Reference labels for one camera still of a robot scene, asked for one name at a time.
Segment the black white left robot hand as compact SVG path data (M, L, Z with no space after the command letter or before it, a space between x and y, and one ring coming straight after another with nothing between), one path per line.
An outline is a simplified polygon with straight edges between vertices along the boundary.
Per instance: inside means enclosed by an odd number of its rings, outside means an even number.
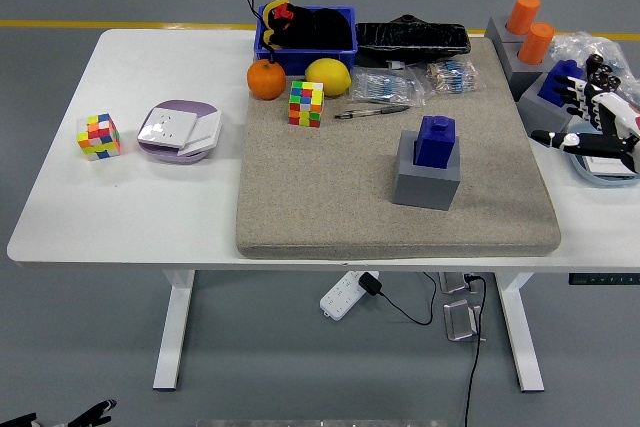
M108 412L117 405L117 401L114 399L106 399L98 404L92 406L87 411L80 414L75 419L61 423L61 426L68 427L86 427L86 426L101 426L111 421L111 416ZM14 419L2 422L1 427L30 427L40 426L37 421L37 414L35 412L25 414Z

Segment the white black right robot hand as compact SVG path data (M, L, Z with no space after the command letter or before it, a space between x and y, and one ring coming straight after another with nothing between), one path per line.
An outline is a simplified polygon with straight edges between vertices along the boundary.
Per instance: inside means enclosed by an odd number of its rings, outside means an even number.
M555 78L561 86L554 90L572 104L567 111L589 122L599 134L533 130L529 136L569 154L618 159L639 173L639 112L616 93L591 82L564 75Z

